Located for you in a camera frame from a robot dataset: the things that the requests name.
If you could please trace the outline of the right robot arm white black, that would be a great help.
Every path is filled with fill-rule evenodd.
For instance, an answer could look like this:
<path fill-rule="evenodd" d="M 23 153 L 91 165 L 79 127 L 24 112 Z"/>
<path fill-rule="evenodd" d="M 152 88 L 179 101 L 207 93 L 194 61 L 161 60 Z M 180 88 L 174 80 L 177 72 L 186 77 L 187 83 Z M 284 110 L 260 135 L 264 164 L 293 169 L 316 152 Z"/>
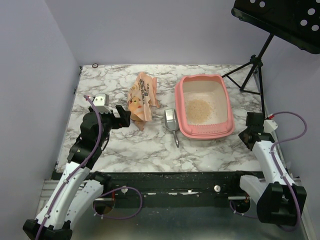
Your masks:
<path fill-rule="evenodd" d="M 245 174 L 230 183 L 230 191 L 236 196 L 248 194 L 256 203 L 260 222 L 296 228 L 301 222 L 307 192 L 295 183 L 277 153 L 278 143 L 272 132 L 278 125 L 273 117 L 273 114 L 265 117 L 263 113 L 247 113 L 246 129 L 238 136 L 256 156 L 264 181 Z"/>

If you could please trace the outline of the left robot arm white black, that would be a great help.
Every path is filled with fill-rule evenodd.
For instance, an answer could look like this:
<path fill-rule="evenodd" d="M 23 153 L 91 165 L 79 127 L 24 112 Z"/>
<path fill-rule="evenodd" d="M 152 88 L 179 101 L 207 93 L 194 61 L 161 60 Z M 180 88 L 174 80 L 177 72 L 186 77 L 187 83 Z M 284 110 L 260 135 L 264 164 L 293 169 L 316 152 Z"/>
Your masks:
<path fill-rule="evenodd" d="M 99 112 L 90 107 L 82 118 L 80 135 L 71 147 L 63 174 L 48 202 L 35 219 L 28 219 L 23 231 L 31 240 L 69 240 L 78 220 L 98 197 L 110 194 L 109 178 L 95 172 L 83 189 L 83 181 L 103 151 L 103 144 L 109 139 L 110 131 L 130 126 L 129 110 L 121 105 L 112 111 Z"/>

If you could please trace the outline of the silver metal scoop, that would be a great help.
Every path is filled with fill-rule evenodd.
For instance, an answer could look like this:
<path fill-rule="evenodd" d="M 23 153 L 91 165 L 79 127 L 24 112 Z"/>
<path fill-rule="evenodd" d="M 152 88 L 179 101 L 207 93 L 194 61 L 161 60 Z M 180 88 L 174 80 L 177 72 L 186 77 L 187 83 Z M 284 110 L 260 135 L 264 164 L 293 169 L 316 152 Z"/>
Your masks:
<path fill-rule="evenodd" d="M 174 108 L 169 108 L 164 111 L 164 123 L 165 123 L 165 127 L 170 132 L 172 132 L 175 145 L 177 148 L 179 148 L 180 143 L 177 136 L 177 131 L 179 130 L 179 124 L 178 124 L 176 110 Z"/>

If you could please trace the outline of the orange cat litter bag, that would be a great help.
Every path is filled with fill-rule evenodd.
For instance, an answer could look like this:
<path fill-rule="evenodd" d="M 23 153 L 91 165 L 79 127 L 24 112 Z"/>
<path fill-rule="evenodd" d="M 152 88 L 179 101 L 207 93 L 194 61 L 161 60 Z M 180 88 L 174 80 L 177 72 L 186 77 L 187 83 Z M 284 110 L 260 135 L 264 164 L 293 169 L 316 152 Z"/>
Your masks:
<path fill-rule="evenodd" d="M 152 107 L 159 108 L 157 100 L 157 78 L 140 72 L 129 89 L 127 107 L 131 112 L 130 119 L 140 131 L 152 120 Z"/>

